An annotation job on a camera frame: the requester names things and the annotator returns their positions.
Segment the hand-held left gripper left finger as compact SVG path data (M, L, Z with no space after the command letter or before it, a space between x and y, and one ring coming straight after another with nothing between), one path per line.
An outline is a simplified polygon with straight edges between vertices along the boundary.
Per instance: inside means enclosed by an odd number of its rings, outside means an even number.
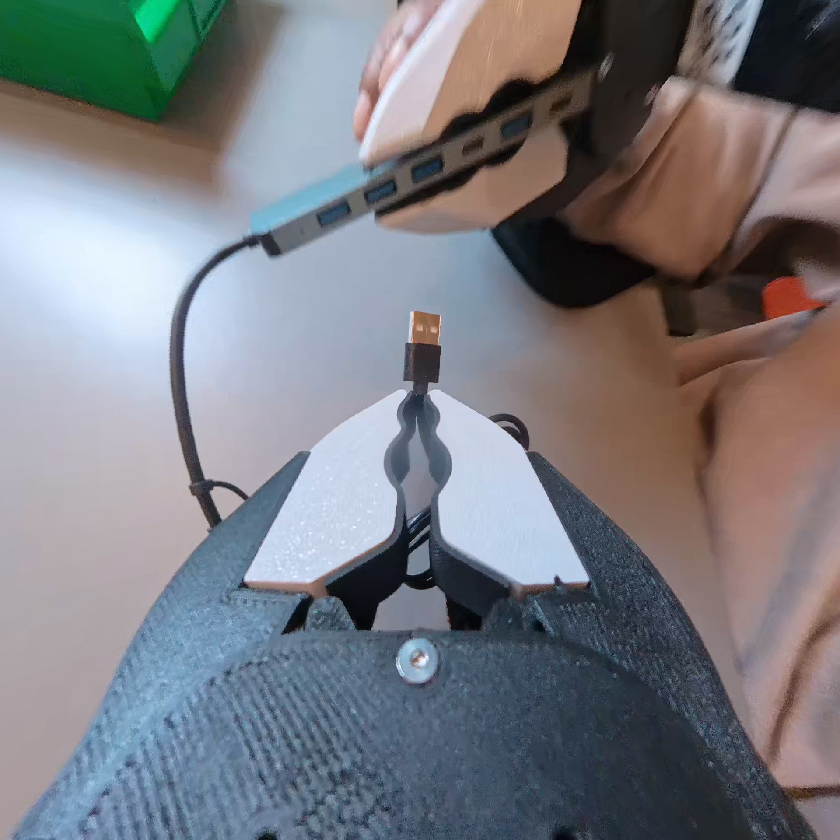
M332 596L371 629L403 584L404 479L415 430L413 396L398 390L352 416L308 453L245 573L255 591Z

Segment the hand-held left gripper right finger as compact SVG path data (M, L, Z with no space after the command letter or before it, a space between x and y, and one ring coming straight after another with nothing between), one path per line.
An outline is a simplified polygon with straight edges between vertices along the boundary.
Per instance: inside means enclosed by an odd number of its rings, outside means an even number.
M435 490L429 561L454 628L480 626L499 602L591 579L530 456L516 416L485 416L440 390L418 431Z

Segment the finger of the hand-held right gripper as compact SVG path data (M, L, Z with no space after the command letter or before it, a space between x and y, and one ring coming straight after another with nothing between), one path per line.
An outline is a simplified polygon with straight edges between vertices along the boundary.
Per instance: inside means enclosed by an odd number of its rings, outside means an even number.
M506 83L540 83L564 62L581 1L443 1L387 81L360 143L374 165L430 144Z
M415 235L491 229L566 174L569 144L558 123L529 135L509 161L482 167L466 184L377 218L380 227Z

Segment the grey usb hub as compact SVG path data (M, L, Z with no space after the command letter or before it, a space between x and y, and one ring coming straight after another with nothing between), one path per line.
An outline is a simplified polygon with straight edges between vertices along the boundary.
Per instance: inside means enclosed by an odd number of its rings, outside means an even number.
M531 134L587 111L596 76L590 65L540 83L512 80L482 111L451 120L432 143L373 166L351 164L256 213L250 237L279 257L368 214L460 187L479 170L508 161Z

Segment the person's right forearm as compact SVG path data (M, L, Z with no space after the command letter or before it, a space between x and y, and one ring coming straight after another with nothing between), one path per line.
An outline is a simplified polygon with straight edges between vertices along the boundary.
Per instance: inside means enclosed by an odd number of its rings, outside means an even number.
M836 300L839 117L672 77L562 217L675 278L798 276Z

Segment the person's right hand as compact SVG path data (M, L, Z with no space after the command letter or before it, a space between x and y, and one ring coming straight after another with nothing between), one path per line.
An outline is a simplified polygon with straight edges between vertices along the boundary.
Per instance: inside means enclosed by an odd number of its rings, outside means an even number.
M382 90L403 63L417 38L436 15L443 1L398 2L383 27L362 69L353 111L353 136L362 141Z

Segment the orange object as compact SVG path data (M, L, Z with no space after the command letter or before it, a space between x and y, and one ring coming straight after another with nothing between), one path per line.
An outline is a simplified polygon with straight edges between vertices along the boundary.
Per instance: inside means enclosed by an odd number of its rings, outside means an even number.
M814 299L799 276L784 276L768 282L761 290L763 320L775 320L804 312L817 312L826 306Z

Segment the green plastic bin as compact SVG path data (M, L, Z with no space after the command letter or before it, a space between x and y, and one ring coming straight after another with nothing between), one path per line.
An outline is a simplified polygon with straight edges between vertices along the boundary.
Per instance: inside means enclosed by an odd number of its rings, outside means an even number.
M168 108L226 1L2 1L1 76L148 120Z

